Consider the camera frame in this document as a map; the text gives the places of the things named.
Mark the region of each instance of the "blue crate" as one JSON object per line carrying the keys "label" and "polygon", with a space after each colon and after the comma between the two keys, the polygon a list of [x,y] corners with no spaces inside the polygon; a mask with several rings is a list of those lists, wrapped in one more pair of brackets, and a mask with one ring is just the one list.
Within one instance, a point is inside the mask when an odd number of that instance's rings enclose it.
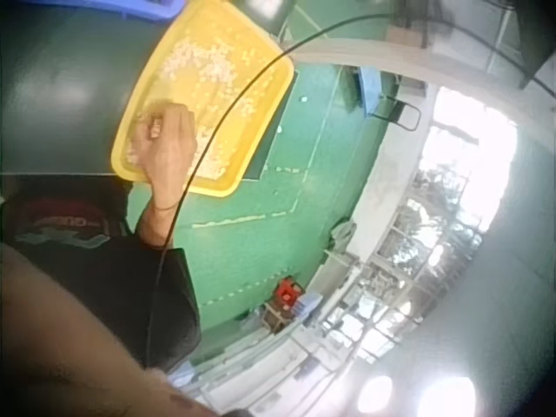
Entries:
{"label": "blue crate", "polygon": [[149,20],[171,20],[182,11],[186,0],[22,0],[25,3],[48,4],[53,6],[88,7],[110,10]]}

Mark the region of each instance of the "yellow tray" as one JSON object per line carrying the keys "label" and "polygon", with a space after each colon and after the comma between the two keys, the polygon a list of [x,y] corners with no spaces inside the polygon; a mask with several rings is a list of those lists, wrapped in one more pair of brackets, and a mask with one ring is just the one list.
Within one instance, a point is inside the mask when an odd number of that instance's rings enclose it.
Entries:
{"label": "yellow tray", "polygon": [[[281,53],[268,34],[233,5],[192,1],[159,42],[128,102],[112,149],[112,168],[130,181],[144,181],[134,164],[129,132],[152,102],[170,100],[195,112],[198,150],[239,92]],[[224,197],[234,192],[294,75],[281,59],[236,104],[216,133],[191,191]]]}

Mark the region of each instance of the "black cable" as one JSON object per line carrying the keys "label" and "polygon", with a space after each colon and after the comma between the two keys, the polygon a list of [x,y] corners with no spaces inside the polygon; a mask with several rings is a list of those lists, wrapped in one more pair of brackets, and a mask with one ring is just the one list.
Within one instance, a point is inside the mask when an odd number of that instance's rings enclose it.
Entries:
{"label": "black cable", "polygon": [[[214,141],[214,139],[216,137],[216,134],[218,133],[218,130],[220,129],[220,127],[224,123],[224,120],[226,120],[226,117],[228,117],[230,112],[234,109],[235,105],[242,99],[242,97],[249,91],[249,89],[259,80],[259,78],[261,78],[274,64],[276,64],[278,61],[280,61],[283,57],[285,57],[285,56],[289,55],[290,53],[292,53],[293,51],[299,49],[301,46],[315,40],[317,37],[320,37],[322,35],[327,34],[328,32],[330,32],[332,30],[339,29],[342,26],[347,26],[351,23],[362,22],[362,21],[365,21],[365,20],[388,19],[388,18],[391,18],[391,17],[394,17],[394,16],[395,16],[394,13],[378,13],[378,14],[351,17],[349,19],[342,20],[338,23],[332,24],[331,26],[328,26],[325,29],[319,30],[318,32],[315,32],[313,35],[308,36],[305,39],[301,40],[300,42],[295,43],[294,45],[285,49],[281,54],[279,54],[278,56],[273,58],[271,61],[269,61],[257,73],[257,75],[255,77],[253,77],[253,79],[243,88],[243,90],[237,95],[237,97],[234,99],[234,101],[228,106],[228,108],[226,109],[226,111],[224,112],[222,117],[220,118],[219,122],[216,124],[212,135],[210,136],[210,138],[207,141],[207,146],[205,146],[205,149],[202,151],[201,155],[199,156],[199,161],[197,162],[197,164],[193,168],[193,171],[191,172],[191,175],[189,176],[189,179],[186,183],[186,186],[183,189],[182,196],[180,197],[180,201],[177,204],[175,215],[174,215],[174,218],[172,219],[172,223],[170,224],[170,229],[169,229],[168,235],[166,236],[164,246],[162,247],[162,253],[161,253],[160,261],[158,263],[158,268],[156,270],[156,278],[155,278],[155,282],[154,282],[154,286],[153,286],[153,294],[152,294],[152,297],[151,297],[150,310],[149,310],[149,322],[148,322],[148,325],[147,325],[147,344],[146,344],[146,354],[145,354],[145,365],[146,366],[149,365],[149,359],[150,359],[150,339],[151,339],[151,333],[152,333],[151,328],[152,328],[152,324],[153,324],[153,316],[154,316],[154,309],[155,309],[155,303],[156,303],[156,290],[158,289],[158,285],[160,283],[160,279],[161,279],[161,276],[162,276],[162,269],[164,267],[164,261],[166,259],[166,253],[168,252],[169,243],[170,243],[170,240],[172,238],[172,235],[174,234],[175,224],[177,223],[177,219],[179,217],[179,214],[180,214],[180,211],[181,211],[181,208],[182,208],[182,205],[183,205],[183,201],[185,200],[185,196],[187,195],[187,193],[189,191],[189,187],[191,186],[191,183],[195,179],[195,175],[196,175],[197,171],[199,170],[199,167],[201,166],[201,163],[202,163],[205,155],[209,151],[210,145]],[[496,47],[491,45],[489,42],[487,42],[486,40],[484,40],[480,36],[475,35],[471,30],[468,30],[466,28],[462,28],[458,24],[449,23],[449,22],[447,22],[443,19],[437,18],[437,17],[414,17],[414,20],[421,20],[422,22],[430,22],[430,23],[432,22],[432,23],[445,24],[446,26],[449,26],[453,29],[457,29],[460,32],[468,35],[469,37],[471,37],[472,39],[474,39],[478,43],[481,43],[483,46],[486,46],[491,51],[495,52],[496,54],[498,54],[499,56],[501,56],[505,60],[507,60],[511,65],[513,65],[515,68],[520,70],[523,74],[527,74],[527,72],[526,72],[525,68],[523,68],[523,66],[521,66],[519,63],[515,62],[510,56],[504,54],[502,51],[498,50]],[[537,83],[550,96],[556,98],[556,93],[554,91],[552,91],[546,84],[541,82],[538,78],[534,77],[532,79],[532,81]]]}

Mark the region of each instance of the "hand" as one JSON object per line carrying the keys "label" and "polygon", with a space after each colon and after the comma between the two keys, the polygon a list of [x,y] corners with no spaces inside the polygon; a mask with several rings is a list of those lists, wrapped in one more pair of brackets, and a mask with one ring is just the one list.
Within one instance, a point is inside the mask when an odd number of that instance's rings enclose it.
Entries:
{"label": "hand", "polygon": [[197,147],[195,115],[183,104],[157,104],[137,121],[131,140],[152,187],[155,208],[173,208],[182,196]]}

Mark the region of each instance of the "skin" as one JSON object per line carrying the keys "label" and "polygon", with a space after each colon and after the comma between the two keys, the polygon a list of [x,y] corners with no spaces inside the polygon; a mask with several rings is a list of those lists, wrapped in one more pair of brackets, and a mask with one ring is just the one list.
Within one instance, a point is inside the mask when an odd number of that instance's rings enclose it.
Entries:
{"label": "skin", "polygon": [[2,369],[19,415],[213,417],[145,372],[72,294],[2,246]]}
{"label": "skin", "polygon": [[[155,121],[160,135],[151,137]],[[132,136],[139,165],[152,188],[137,234],[154,248],[164,245],[196,150],[195,116],[181,104],[159,103],[136,123]]]}
{"label": "skin", "polygon": [[[150,137],[155,120],[162,122]],[[135,126],[133,143],[152,188],[136,233],[164,244],[195,154],[195,119],[164,103]],[[18,415],[212,417],[214,412],[144,371],[72,294],[2,246],[2,369]]]}

